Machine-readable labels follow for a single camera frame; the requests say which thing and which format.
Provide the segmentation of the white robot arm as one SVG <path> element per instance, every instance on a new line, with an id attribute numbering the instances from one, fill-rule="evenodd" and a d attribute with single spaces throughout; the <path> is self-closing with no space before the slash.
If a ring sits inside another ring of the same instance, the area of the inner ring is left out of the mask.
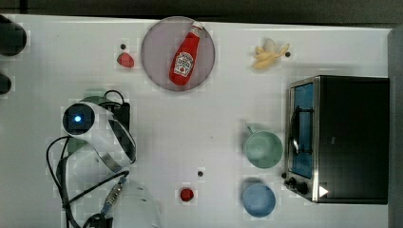
<path id="1" fill-rule="evenodd" d="M 66 109 L 63 128 L 84 147 L 62 158 L 57 167 L 66 221 L 73 228 L 163 228 L 157 203 L 145 186 L 128 178 L 136 161 L 136 143 L 109 110 L 91 102 Z M 99 187 L 110 187 L 98 211 L 78 222 L 72 206 Z"/>

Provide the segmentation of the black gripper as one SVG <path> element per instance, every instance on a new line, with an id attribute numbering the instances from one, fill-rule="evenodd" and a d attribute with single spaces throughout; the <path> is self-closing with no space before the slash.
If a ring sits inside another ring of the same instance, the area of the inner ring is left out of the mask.
<path id="1" fill-rule="evenodd" d="M 114 104 L 112 106 L 112 113 L 114 119 L 119 121 L 128 130 L 130 127 L 130 104 Z"/>

